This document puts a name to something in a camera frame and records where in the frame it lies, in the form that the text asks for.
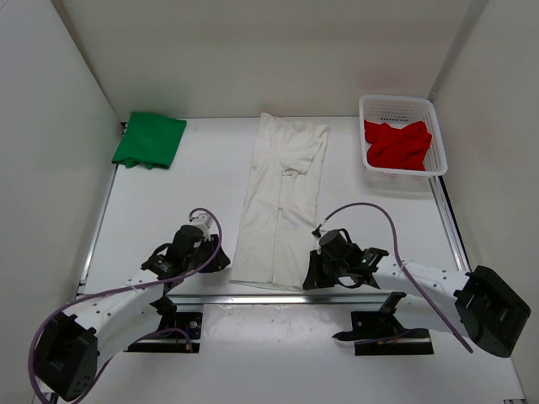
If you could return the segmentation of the white t shirt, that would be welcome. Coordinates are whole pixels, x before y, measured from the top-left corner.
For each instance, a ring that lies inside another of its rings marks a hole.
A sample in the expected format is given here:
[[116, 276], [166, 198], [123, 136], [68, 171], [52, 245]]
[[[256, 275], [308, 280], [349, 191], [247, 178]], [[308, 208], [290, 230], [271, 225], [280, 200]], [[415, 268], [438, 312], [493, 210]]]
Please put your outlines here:
[[315, 248], [312, 230], [329, 133], [327, 125], [261, 114], [231, 283], [302, 287]]

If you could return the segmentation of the green t shirt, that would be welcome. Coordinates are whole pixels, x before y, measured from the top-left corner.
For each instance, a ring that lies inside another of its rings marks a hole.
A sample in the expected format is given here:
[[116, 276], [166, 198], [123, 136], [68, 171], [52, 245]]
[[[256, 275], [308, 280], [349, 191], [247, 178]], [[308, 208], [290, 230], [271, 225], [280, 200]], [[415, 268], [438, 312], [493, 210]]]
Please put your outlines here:
[[111, 162], [127, 168], [169, 169], [186, 126], [186, 120], [133, 111]]

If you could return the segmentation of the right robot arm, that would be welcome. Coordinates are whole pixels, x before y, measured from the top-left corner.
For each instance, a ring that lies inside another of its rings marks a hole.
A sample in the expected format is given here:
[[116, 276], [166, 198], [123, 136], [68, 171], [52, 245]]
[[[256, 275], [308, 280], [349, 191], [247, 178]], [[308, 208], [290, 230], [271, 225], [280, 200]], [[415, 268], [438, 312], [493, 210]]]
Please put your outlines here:
[[466, 273], [400, 261], [384, 249], [359, 248], [344, 228], [313, 235], [304, 290], [369, 286], [389, 294], [335, 340], [375, 345], [424, 329], [455, 332], [496, 357], [513, 353], [531, 308], [491, 268]]

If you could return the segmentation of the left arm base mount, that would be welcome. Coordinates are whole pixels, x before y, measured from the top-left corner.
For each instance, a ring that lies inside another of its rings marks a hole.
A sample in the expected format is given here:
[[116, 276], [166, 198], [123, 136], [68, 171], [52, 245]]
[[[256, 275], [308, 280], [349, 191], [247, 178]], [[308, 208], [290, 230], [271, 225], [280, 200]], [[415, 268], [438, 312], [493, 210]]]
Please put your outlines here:
[[177, 306], [164, 316], [157, 331], [133, 343], [127, 353], [197, 354], [203, 325], [203, 306]]

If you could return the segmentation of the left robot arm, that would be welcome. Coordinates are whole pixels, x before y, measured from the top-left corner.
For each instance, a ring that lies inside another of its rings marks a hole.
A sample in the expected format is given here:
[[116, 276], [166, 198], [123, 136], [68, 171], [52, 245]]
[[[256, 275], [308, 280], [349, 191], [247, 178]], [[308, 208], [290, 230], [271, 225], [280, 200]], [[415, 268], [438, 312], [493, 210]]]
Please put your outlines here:
[[79, 401], [99, 371], [119, 352], [152, 334], [176, 331], [176, 306], [168, 293], [198, 273], [230, 263], [221, 233], [195, 221], [159, 245], [119, 292], [80, 298], [45, 321], [31, 349], [31, 376], [64, 401]]

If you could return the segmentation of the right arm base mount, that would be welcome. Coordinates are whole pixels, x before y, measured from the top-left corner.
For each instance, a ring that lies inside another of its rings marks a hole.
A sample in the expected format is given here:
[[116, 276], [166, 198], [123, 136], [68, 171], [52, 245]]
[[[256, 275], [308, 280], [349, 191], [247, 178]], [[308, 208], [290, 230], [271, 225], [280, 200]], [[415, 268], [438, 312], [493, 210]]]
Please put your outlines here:
[[395, 317], [397, 303], [405, 296], [403, 292], [392, 292], [377, 311], [352, 311], [351, 329], [335, 333], [332, 339], [353, 343], [355, 356], [432, 355], [430, 332], [405, 328]]

